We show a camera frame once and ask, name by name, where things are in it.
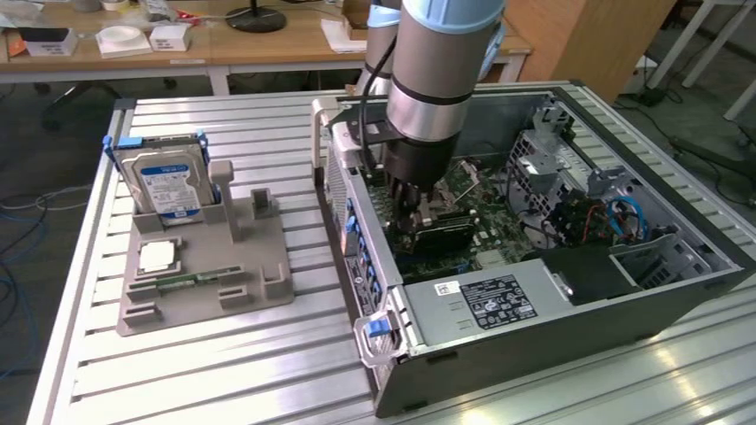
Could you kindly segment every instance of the floor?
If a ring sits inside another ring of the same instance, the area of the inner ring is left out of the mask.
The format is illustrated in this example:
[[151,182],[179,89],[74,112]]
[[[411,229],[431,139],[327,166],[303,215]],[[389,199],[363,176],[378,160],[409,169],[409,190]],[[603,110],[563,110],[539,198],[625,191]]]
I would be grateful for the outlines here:
[[[665,57],[678,35],[679,29],[659,33],[649,51],[651,57]],[[695,52],[705,43],[706,39],[695,39],[687,53]],[[678,66],[685,62],[686,58],[679,60]],[[642,109],[670,135],[686,138],[734,158],[750,158],[754,148],[739,148],[738,141],[743,135],[738,127],[722,118],[722,114],[751,83],[754,75],[756,64],[725,50],[694,89],[683,89],[678,81],[671,83],[670,87],[683,97],[683,104],[666,101],[654,108]],[[335,89],[351,82],[355,75],[331,72],[322,76],[322,88]],[[311,77],[310,86],[317,88],[317,78],[314,75]],[[139,83],[115,81],[113,86],[123,96],[137,98],[211,95],[210,82],[203,77],[183,77],[177,81],[177,89],[166,89],[162,79],[139,80]],[[305,73],[247,75],[234,81],[237,93],[294,91],[301,90],[305,84]],[[77,106],[71,105],[58,115],[63,128],[58,133],[50,134],[39,127],[38,115],[45,105],[67,87],[69,84],[53,84],[53,93],[42,97],[29,84],[14,88],[0,86],[0,93],[13,92],[0,100],[0,198],[87,185],[94,179],[101,153],[99,141],[110,123],[113,100],[97,91],[87,93],[77,101]],[[626,97],[619,102],[625,106],[637,105]],[[667,137],[658,132],[649,118],[634,110],[622,113],[655,143],[671,151]],[[742,114],[741,124],[756,127],[756,102],[751,103]],[[715,174],[710,166],[690,155],[681,157],[679,161],[714,189]],[[749,181],[730,173],[723,172],[723,176],[721,189],[731,197],[746,200],[751,195]],[[57,199],[51,205],[73,205],[86,198],[87,191],[75,192]],[[26,203],[31,199],[29,196],[15,197],[9,202]],[[751,208],[742,205],[735,205],[735,208],[751,222],[756,221],[756,212]],[[41,211],[31,209],[25,213],[27,218],[34,219]],[[83,213],[83,208],[50,212],[46,217],[46,239],[21,261],[10,265],[17,280],[26,288],[31,313],[37,317],[39,347],[37,354],[27,359],[29,362],[21,365],[19,373],[0,380],[0,424],[26,421]],[[29,226],[27,222],[0,220],[0,246],[6,246]],[[7,306],[3,303],[0,320],[6,317],[6,312]],[[13,320],[0,328],[0,375],[26,356],[26,345],[30,335],[34,335],[30,330],[34,329],[30,328],[25,311],[19,307]]]

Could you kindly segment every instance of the circuit board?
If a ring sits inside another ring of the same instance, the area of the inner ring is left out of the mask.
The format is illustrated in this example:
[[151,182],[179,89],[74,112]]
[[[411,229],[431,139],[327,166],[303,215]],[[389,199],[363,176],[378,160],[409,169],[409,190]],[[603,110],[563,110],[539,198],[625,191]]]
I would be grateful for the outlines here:
[[[437,183],[431,210],[475,211],[475,234],[465,249],[429,256],[407,252],[410,236],[399,234],[391,226],[385,227],[406,283],[513,264],[534,251],[534,242],[523,231],[521,218],[503,199],[502,178],[499,166],[467,158],[451,163],[451,169]],[[369,184],[369,193],[379,219],[391,222],[389,187],[381,183]]]

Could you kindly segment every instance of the hard drive label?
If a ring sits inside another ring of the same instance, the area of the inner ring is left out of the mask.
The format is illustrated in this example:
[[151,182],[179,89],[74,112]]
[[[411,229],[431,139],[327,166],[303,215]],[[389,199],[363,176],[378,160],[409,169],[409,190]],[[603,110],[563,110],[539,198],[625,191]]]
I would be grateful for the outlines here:
[[158,214],[181,218],[199,212],[198,191],[187,182],[193,176],[189,166],[153,166],[142,168],[141,173]]
[[511,274],[463,285],[462,295],[478,325],[485,329],[498,328],[538,316],[521,283]]

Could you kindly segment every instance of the aluminum work table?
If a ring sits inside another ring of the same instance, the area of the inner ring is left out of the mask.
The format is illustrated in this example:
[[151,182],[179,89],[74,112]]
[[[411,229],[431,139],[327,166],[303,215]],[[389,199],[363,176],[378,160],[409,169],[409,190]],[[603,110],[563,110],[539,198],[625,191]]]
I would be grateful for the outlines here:
[[[590,91],[571,96],[733,240],[754,227]],[[141,100],[110,135],[203,129],[237,169],[234,195],[281,201],[291,305],[121,337],[122,275],[134,203],[107,159],[79,236],[29,423],[463,424],[756,421],[756,280],[647,341],[602,352],[411,414],[379,420],[311,180],[311,102],[342,92]],[[575,143],[614,159],[582,129]]]

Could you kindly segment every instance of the desk lamp base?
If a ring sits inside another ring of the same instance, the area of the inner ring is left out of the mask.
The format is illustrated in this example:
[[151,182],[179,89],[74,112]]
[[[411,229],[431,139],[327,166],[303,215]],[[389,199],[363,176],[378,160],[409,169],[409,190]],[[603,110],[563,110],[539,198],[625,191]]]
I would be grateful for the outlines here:
[[249,7],[234,9],[227,13],[227,16],[231,16],[231,18],[226,18],[231,28],[247,33],[273,33],[286,27],[285,14],[265,7],[258,7],[257,13]]

